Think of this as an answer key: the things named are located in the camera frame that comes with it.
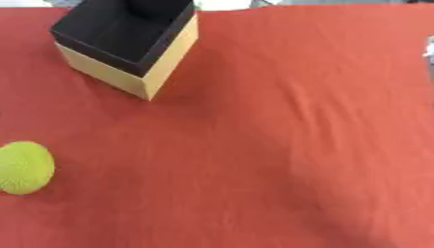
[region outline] ball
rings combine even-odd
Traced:
[[[0,190],[30,194],[46,186],[54,174],[49,151],[33,141],[15,141],[0,147]]]

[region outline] box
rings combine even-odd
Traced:
[[[71,67],[146,100],[199,36],[191,0],[85,0],[51,34]]]

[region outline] yellow tennis ball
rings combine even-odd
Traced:
[[[0,147],[0,190],[24,195],[46,186],[54,174],[49,151],[32,141],[16,141]]]

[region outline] white object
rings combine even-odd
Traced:
[[[426,52],[423,57],[428,58],[431,64],[434,64],[434,36],[428,38],[428,45],[426,46]]]
[[[52,7],[44,0],[0,0],[0,7]]]
[[[232,11],[250,8],[252,0],[195,0],[195,3],[203,11]]]

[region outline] red cloth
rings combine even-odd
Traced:
[[[0,142],[57,163],[1,247],[434,247],[434,6],[200,14],[152,103],[65,64],[63,12],[0,9]]]

